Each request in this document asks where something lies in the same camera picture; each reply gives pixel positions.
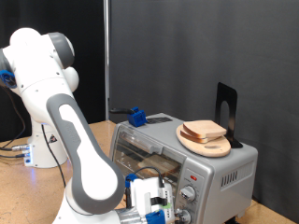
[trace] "blue object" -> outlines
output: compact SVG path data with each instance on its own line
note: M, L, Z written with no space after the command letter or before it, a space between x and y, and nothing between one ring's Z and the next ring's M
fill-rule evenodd
M8 72L7 70L1 70L0 71L0 79L3 81L3 83L7 87L9 87L11 89L17 88L15 75L13 75L13 73Z
M127 115L130 124L132 124L135 127L139 127L148 122L144 110L139 110L137 106L132 108L132 110L134 110L135 113Z
M129 174L128 176L125 177L125 187L130 188L131 187L131 181L134 181L137 179L137 176L135 174Z
M166 224L163 210L147 214L146 219L148 224Z

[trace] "black plate holder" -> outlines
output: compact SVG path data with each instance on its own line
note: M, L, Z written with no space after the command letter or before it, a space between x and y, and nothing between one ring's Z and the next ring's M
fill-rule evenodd
M236 100L236 90L219 82L217 89L215 122L219 125L221 124L221 105L223 101L226 101L229 107L229 120L227 134L225 135L225 137L230 142L232 148L241 148L243 147L243 145L234 138Z

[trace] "control knob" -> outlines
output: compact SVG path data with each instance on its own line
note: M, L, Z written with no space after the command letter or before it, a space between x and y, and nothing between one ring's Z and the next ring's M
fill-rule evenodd
M180 190L179 194L189 202L194 201L196 193L193 187L187 186Z
M191 223L191 215L187 210L177 209L175 211L175 216L178 218L175 221L175 224L190 224Z

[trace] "toaster oven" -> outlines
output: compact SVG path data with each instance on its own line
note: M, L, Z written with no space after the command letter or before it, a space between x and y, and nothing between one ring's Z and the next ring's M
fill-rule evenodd
M242 217L250 206L258 158L256 148L243 144L225 157L209 158L189 151L176 136L184 121L134 127L128 121L116 126L109 157L124 176L143 166L155 166L172 185L175 210L188 211L191 224L221 224ZM156 176L144 170L139 178Z

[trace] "wooden table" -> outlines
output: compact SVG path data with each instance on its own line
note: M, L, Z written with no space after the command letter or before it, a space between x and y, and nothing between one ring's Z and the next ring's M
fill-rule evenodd
M90 126L98 144L108 156L115 124L107 120ZM26 141L27 138L18 139L12 145L25 144ZM0 153L20 154L5 151ZM62 169L67 182L73 174L70 162L63 164ZM64 185L57 167L25 167L23 159L0 158L0 188L0 224L50 224L55 219L64 196ZM254 201L246 214L237 220L242 224L294 224Z

